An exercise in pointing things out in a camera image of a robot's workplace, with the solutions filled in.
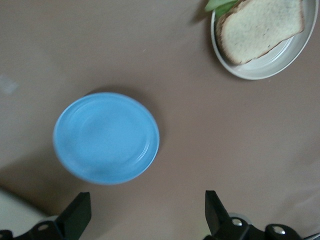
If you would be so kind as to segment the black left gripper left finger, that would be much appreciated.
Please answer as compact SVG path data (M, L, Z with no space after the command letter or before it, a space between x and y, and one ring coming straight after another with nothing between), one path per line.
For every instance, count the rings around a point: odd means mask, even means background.
M81 192L56 219L36 224L29 236L32 240L78 240L91 217L91 195Z

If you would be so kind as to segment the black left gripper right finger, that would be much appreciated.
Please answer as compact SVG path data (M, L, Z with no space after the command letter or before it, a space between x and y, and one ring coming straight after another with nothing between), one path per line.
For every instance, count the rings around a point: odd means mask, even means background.
M249 224L231 217L214 190L205 191L205 219L210 231L204 240L248 240Z

